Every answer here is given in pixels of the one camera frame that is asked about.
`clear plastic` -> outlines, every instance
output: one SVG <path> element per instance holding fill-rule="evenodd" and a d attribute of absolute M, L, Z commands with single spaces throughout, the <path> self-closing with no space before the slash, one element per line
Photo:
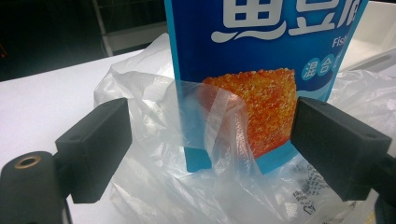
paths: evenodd
<path fill-rule="evenodd" d="M 112 66 L 94 93 L 97 105 L 128 98 L 134 141 L 112 179 L 112 202 L 128 223 L 341 223 L 364 206 L 342 202 L 301 155 L 262 175 L 248 145 L 243 100 L 164 77 L 170 64 L 163 35 Z M 379 131 L 395 136 L 394 79 L 363 71 L 339 77 L 331 103 L 352 115 L 364 106 L 365 121 L 387 124 Z M 183 147 L 204 148 L 213 168 L 188 173 Z"/>

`black clamp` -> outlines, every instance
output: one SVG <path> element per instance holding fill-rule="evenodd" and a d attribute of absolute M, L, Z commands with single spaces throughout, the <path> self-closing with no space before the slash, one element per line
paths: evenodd
<path fill-rule="evenodd" d="M 66 198 L 95 203 L 132 144 L 125 98 L 97 106 L 56 140 L 6 164 L 0 179 L 0 223 L 72 223 Z"/>
<path fill-rule="evenodd" d="M 332 105 L 300 97 L 290 140 L 343 201 L 366 200 L 374 189 L 377 224 L 396 223 L 391 138 Z"/>

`white table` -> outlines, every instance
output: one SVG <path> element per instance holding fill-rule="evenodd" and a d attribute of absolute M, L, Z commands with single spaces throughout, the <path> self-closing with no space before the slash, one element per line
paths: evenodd
<path fill-rule="evenodd" d="M 139 51 L 0 82 L 0 167 L 32 151 L 56 153 L 55 140 L 93 110 L 93 91 L 110 65 Z M 110 188 L 95 204 L 73 204 L 74 223 L 124 223 Z"/>

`food image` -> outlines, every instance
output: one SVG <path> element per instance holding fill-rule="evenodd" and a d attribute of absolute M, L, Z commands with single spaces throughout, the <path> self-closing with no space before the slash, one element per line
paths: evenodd
<path fill-rule="evenodd" d="M 254 158 L 290 139 L 297 102 L 294 70 L 259 70 L 207 77 L 203 83 L 230 91 L 247 104 L 247 137 Z"/>

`blue snack package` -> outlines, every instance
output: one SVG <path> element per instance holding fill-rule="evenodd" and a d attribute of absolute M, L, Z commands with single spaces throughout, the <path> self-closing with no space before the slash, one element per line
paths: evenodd
<path fill-rule="evenodd" d="M 296 98 L 328 99 L 367 3 L 165 0 L 175 78 L 244 98 L 249 143 L 265 174 L 297 154 L 288 138 Z M 190 172 L 210 168 L 204 150 L 185 148 L 185 156 Z"/>

